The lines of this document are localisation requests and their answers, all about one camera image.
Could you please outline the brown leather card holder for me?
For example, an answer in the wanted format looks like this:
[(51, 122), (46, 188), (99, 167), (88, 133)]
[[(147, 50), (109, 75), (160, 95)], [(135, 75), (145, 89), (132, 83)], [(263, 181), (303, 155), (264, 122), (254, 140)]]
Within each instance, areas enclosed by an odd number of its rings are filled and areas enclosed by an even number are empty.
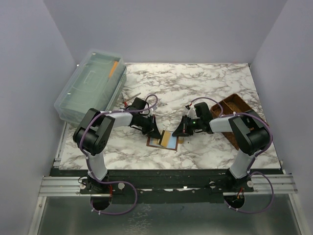
[(172, 131), (162, 130), (161, 139), (148, 137), (146, 146), (177, 151), (178, 145), (183, 144), (183, 137), (174, 137)]

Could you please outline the gold VIP credit card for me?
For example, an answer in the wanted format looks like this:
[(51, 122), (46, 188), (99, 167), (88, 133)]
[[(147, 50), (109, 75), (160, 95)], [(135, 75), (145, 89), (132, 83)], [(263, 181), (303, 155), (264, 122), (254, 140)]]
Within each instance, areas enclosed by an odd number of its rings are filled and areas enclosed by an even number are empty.
[(150, 138), (150, 145), (158, 145), (159, 139)]

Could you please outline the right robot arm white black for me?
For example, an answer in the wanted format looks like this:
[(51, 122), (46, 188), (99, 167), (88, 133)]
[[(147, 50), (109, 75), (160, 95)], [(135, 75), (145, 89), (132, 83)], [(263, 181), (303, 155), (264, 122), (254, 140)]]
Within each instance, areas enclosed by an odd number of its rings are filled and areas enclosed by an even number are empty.
[(225, 179), (225, 187), (231, 192), (237, 191), (243, 186), (242, 178), (248, 176), (255, 158), (272, 144), (268, 125), (254, 110), (214, 118), (205, 102), (196, 104), (193, 109), (196, 117), (183, 115), (172, 136), (187, 137), (198, 132), (233, 133), (239, 150), (228, 170), (231, 176)]

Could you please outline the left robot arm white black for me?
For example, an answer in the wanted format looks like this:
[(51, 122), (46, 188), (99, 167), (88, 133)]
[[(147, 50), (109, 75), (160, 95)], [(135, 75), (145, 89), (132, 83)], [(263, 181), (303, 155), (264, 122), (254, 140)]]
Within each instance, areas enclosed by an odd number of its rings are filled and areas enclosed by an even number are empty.
[(158, 97), (155, 94), (153, 105), (147, 100), (136, 97), (133, 103), (115, 111), (99, 111), (90, 108), (73, 134), (73, 141), (85, 155), (88, 175), (93, 178), (91, 187), (97, 193), (104, 193), (109, 186), (105, 179), (107, 168), (104, 163), (103, 150), (105, 149), (111, 132), (118, 127), (131, 127), (141, 131), (147, 137), (160, 139), (156, 117), (153, 110), (157, 106)]

